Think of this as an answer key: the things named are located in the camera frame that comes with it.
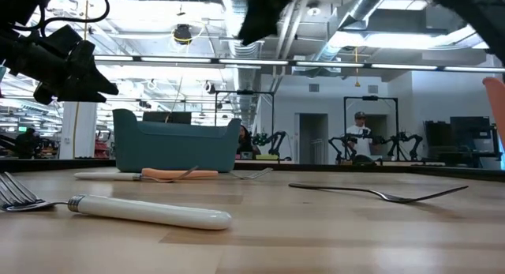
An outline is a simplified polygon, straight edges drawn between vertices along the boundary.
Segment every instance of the doorway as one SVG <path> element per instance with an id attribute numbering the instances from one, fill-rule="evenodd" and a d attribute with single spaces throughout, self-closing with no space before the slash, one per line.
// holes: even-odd
<path id="1" fill-rule="evenodd" d="M 327 164 L 328 114 L 300 113 L 300 164 Z"/>
<path id="2" fill-rule="evenodd" d="M 395 133 L 395 131 L 391 131 L 390 135 L 389 131 L 387 131 L 387 115 L 367 114 L 365 125 L 372 130 L 372 135 L 382 136 L 385 139 L 388 139 Z M 370 152 L 372 156 L 382 156 L 384 158 L 387 156 L 388 150 L 388 145 L 379 145 L 378 148 L 372 148 Z"/>

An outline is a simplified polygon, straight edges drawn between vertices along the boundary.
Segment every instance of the teal basket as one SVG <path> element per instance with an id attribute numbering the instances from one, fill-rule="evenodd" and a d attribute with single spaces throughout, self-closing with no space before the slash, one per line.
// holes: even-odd
<path id="1" fill-rule="evenodd" d="M 122 172 L 143 168 L 229 172 L 235 164 L 240 119 L 228 126 L 139 122 L 132 111 L 117 109 L 114 116 L 116 167 Z"/>

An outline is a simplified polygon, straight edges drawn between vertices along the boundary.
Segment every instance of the white knife handle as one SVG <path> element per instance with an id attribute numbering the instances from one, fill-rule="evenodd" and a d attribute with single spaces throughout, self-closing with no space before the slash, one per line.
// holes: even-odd
<path id="1" fill-rule="evenodd" d="M 78 172 L 73 175 L 77 179 L 108 179 L 108 180 L 138 180 L 138 174 L 121 172 Z"/>
<path id="2" fill-rule="evenodd" d="M 227 212 L 94 195 L 74 196 L 68 207 L 72 212 L 83 214 L 203 230 L 224 230 L 231 225 L 231 216 Z"/>

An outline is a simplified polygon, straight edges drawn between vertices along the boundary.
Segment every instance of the person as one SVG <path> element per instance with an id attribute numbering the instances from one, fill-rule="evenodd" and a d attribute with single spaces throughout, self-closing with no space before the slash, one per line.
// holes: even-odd
<path id="1" fill-rule="evenodd" d="M 16 154 L 20 159 L 31 159 L 35 154 L 36 146 L 37 138 L 33 128 L 26 129 L 26 132 L 16 137 Z"/>
<path id="2" fill-rule="evenodd" d="M 371 134 L 372 130 L 365 126 L 366 114 L 362 111 L 356 112 L 354 115 L 354 125 L 347 128 L 346 133 L 354 135 Z M 370 145 L 372 144 L 372 139 L 358 138 L 357 142 L 348 142 L 349 146 L 356 150 L 356 155 L 368 156 L 372 154 L 370 152 Z"/>
<path id="3" fill-rule="evenodd" d="M 237 155 L 241 152 L 253 152 L 253 139 L 251 138 L 251 133 L 245 128 L 245 126 L 240 125 L 240 134 L 238 136 L 238 148 Z"/>

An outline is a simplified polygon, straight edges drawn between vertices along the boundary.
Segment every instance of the man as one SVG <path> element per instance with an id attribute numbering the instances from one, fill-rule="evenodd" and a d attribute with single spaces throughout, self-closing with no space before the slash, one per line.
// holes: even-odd
<path id="1" fill-rule="evenodd" d="M 364 112 L 356 112 L 354 115 L 354 125 L 347 128 L 346 133 L 354 135 L 370 134 L 372 131 L 365 126 L 366 115 Z M 356 150 L 356 155 L 371 156 L 370 145 L 372 144 L 372 139 L 358 138 L 357 143 L 349 141 L 349 146 Z"/>
<path id="2" fill-rule="evenodd" d="M 36 146 L 37 138 L 33 128 L 26 129 L 26 132 L 16 137 L 16 152 L 20 159 L 31 159 Z"/>

